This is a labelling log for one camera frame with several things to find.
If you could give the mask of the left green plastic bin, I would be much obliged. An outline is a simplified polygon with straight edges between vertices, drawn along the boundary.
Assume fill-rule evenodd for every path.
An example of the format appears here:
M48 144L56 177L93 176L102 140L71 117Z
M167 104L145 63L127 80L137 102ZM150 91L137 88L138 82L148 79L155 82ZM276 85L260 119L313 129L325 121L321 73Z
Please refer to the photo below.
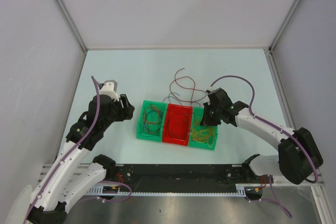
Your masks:
M136 127L136 137L162 142L167 104L144 100Z

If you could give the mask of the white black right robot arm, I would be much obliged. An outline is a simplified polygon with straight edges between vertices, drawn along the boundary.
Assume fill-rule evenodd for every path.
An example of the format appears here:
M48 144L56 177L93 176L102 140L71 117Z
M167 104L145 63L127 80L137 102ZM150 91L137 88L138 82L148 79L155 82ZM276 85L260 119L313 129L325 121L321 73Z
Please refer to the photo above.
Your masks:
M311 174L317 174L323 158L309 130L295 130L260 118L249 105L232 102L222 88L207 90L206 94L209 101L204 103L202 126L231 124L253 133L278 152L269 156L255 154L247 159L248 166L242 169L245 181L254 183L262 175L276 175L299 185Z

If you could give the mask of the green plastic bin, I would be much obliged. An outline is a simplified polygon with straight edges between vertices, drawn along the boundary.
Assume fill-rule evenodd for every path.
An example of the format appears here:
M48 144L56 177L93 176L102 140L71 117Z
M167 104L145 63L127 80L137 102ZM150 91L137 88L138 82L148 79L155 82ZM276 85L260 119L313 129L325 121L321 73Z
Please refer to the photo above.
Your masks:
M144 100L136 127L136 137L162 142L167 104Z
M203 108L193 107L188 147L213 151L216 147L218 130L216 126L200 126Z

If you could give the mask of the red plastic bin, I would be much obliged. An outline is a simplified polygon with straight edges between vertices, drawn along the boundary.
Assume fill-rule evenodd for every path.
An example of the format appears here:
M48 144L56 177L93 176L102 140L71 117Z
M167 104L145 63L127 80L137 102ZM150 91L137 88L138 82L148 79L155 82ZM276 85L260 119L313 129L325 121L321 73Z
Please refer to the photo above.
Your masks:
M163 143L188 146L192 112L191 106L168 104L163 127Z

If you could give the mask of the right green plastic bin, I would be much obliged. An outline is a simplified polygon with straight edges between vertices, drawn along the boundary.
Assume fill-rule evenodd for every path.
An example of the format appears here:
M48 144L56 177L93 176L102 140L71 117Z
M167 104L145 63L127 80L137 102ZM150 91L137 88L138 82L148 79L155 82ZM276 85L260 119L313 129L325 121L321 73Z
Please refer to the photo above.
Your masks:
M200 126L203 108L193 107L188 147L213 151L216 147L218 130L216 126Z

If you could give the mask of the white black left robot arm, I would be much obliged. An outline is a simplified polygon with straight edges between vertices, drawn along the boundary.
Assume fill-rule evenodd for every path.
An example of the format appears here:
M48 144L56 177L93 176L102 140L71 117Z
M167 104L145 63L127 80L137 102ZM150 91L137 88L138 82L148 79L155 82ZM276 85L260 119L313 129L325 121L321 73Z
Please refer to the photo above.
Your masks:
M108 127L114 122L132 119L133 112L134 106L126 94L117 99L107 94L93 97L89 109L70 128L61 153L33 192L26 222L64 223L71 208L90 188L117 176L115 161L100 154L80 176L70 180Z

